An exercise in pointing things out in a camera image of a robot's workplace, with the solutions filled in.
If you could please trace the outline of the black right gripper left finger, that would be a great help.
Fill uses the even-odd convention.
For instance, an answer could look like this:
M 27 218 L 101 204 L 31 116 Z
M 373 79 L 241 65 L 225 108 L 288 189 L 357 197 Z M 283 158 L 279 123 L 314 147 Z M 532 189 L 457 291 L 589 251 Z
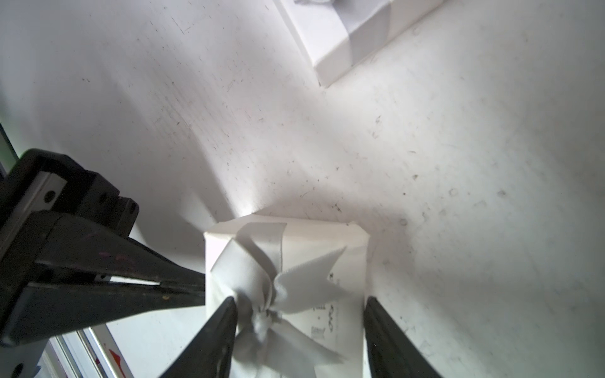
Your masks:
M 161 378 L 229 377 L 237 321 L 236 301 L 228 297 Z

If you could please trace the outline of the white gift box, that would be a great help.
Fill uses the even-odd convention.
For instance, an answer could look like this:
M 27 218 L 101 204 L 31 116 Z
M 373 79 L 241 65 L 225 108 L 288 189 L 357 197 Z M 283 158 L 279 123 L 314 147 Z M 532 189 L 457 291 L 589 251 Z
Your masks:
M 249 215 L 204 235 L 206 311 L 234 299 L 233 377 L 361 377 L 369 234 Z
M 442 4 L 441 0 L 275 2 L 324 88 Z

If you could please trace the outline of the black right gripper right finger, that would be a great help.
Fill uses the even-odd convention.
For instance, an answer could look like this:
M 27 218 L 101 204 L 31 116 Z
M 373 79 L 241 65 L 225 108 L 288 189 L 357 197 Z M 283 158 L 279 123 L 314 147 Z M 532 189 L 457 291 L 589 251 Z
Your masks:
M 429 364 L 376 297 L 367 299 L 363 314 L 372 377 L 442 376 Z

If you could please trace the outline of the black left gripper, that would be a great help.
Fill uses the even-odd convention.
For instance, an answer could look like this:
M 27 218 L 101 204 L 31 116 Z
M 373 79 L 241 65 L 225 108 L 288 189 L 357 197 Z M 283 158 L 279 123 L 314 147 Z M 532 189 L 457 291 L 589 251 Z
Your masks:
M 85 272 L 159 285 L 32 283 L 4 310 L 17 347 L 156 310 L 203 306 L 205 276 L 129 238 L 139 206 L 64 154 L 27 151 L 1 183 L 1 274 Z

